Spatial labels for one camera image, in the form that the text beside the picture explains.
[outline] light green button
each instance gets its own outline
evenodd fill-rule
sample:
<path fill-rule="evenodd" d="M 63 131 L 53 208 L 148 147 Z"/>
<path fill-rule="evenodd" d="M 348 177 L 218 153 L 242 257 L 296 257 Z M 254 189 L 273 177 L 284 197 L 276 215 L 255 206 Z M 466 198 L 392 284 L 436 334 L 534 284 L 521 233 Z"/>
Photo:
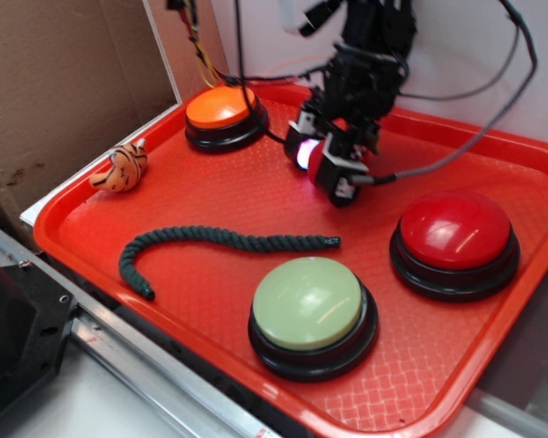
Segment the light green button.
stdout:
<path fill-rule="evenodd" d="M 343 338 L 360 317 L 353 272 L 329 258 L 303 257 L 264 277 L 252 309 L 264 336 L 284 349 L 311 350 Z"/>

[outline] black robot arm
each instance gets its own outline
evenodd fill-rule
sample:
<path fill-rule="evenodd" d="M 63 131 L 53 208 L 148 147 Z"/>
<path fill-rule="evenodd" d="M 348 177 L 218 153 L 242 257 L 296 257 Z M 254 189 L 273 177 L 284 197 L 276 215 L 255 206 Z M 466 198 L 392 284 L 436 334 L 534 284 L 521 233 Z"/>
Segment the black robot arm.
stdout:
<path fill-rule="evenodd" d="M 309 23 L 318 28 L 340 2 L 312 8 L 307 13 Z M 323 89 L 311 89 L 299 118 L 290 123 L 284 150 L 297 165 L 305 140 L 325 139 L 315 179 L 337 206 L 355 199 L 358 188 L 350 186 L 350 176 L 366 174 L 361 162 L 364 150 L 376 150 L 378 121 L 392 109 L 406 81 L 406 58 L 416 33 L 411 4 L 411 0 L 347 0 L 342 42 L 334 45 L 336 52 L 323 70 Z M 309 17 L 312 11 L 319 11 L 318 20 Z M 342 120 L 341 128 L 337 120 Z"/>

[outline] rope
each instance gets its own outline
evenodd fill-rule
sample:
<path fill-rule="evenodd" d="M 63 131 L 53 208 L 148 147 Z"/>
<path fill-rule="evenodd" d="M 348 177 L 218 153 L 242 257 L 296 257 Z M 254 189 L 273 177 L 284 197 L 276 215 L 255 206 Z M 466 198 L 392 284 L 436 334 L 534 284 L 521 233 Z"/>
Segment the rope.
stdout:
<path fill-rule="evenodd" d="M 155 294 L 150 283 L 134 267 L 136 256 L 144 249 L 165 242 L 199 241 L 229 246 L 230 248 L 252 253 L 272 253 L 277 251 L 305 252 L 341 246 L 340 237 L 323 235 L 239 235 L 234 231 L 211 226 L 175 226 L 162 228 L 138 235 L 128 243 L 120 256 L 120 275 L 137 294 L 149 301 Z"/>

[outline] plastic tray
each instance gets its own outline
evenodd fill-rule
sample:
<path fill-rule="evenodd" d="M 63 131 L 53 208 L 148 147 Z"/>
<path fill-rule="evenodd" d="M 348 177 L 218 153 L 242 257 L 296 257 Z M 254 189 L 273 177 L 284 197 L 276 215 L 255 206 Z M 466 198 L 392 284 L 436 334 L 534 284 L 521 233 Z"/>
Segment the plastic tray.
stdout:
<path fill-rule="evenodd" d="M 308 96 L 300 87 L 259 88 L 271 128 L 284 135 Z M 364 188 L 355 204 L 330 205 L 262 138 L 222 155 L 194 151 L 184 108 L 146 130 L 149 168 L 127 193 L 98 193 L 82 177 L 57 195 L 35 227 L 38 244 L 123 305 L 318 436 L 424 436 L 460 408 L 548 268 L 548 144 L 493 132 L 437 172 Z M 373 174 L 431 163 L 475 132 L 469 125 L 395 109 L 383 122 Z M 109 166 L 102 163 L 94 172 Z M 388 242 L 419 196 L 464 189 L 489 196 L 510 217 L 522 245 L 518 275 L 488 299 L 452 304 L 403 287 Z M 118 274 L 124 246 L 155 228 L 202 224 L 246 235 L 340 235 L 342 248 L 318 253 L 352 269 L 371 290 L 380 316 L 369 357 L 323 383 L 285 381 L 268 372 L 247 334 L 256 286 L 295 255 L 252 255 L 205 243 L 147 250 L 137 268 L 157 298 L 135 295 Z"/>

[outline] stuffed tiger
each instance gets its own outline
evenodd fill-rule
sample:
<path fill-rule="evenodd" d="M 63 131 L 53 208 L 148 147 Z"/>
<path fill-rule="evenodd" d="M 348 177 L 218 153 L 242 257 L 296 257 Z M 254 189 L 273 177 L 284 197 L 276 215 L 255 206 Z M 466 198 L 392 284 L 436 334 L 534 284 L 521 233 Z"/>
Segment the stuffed tiger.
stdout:
<path fill-rule="evenodd" d="M 148 157 L 146 139 L 126 143 L 110 149 L 111 169 L 90 176 L 90 184 L 107 192 L 125 192 L 133 188 L 146 169 Z"/>

